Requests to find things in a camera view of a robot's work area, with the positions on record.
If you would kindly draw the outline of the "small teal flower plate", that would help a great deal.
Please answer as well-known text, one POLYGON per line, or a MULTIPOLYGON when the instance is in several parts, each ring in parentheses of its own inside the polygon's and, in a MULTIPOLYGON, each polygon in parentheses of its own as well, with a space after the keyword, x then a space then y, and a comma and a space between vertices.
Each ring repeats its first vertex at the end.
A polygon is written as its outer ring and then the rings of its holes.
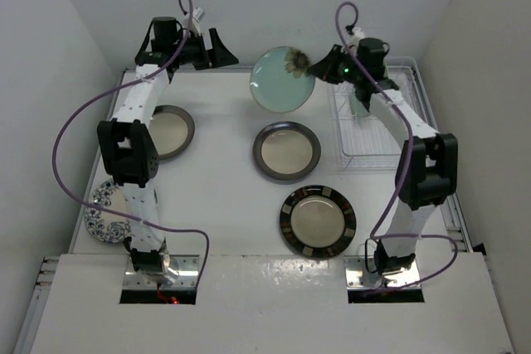
POLYGON ((263 54, 250 77, 254 101, 275 114, 300 108, 313 94, 315 78, 309 74, 309 57, 292 46, 278 46, 263 54))

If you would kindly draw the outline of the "large teal flower plate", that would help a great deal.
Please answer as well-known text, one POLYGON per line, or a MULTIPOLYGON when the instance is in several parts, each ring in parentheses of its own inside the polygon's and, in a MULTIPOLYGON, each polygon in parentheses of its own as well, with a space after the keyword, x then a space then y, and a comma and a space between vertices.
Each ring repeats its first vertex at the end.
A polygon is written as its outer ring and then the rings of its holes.
POLYGON ((352 92, 348 96, 351 114, 355 118, 367 118, 370 112, 365 108, 363 103, 358 100, 355 93, 352 92))

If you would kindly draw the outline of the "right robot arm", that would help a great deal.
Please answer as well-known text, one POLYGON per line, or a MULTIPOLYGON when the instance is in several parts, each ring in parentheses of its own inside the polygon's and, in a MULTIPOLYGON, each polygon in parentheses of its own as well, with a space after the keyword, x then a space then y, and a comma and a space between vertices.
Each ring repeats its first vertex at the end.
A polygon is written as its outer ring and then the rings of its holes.
POLYGON ((429 217, 455 193, 458 160, 456 137, 426 123, 388 77, 387 53, 386 42, 364 38, 355 51, 333 46, 324 59, 307 69, 309 75, 324 82, 353 85, 355 99, 402 147, 390 200, 397 206, 391 224, 384 235, 371 232, 377 243, 373 261, 378 274, 412 264, 429 217))

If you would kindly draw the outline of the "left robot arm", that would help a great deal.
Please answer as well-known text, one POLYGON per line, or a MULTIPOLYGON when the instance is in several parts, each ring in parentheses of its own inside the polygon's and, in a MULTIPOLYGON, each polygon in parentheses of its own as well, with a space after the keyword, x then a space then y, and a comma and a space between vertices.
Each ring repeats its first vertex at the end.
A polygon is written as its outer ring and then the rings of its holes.
POLYGON ((154 188, 159 156, 149 125, 160 95, 181 65, 207 70, 238 64, 216 28, 208 35, 210 46, 193 20, 182 27, 174 17, 155 17, 134 58, 136 80, 124 103, 97 127, 105 170, 126 200, 131 236, 124 245, 134 270, 158 282, 168 277, 170 258, 159 228, 154 188))

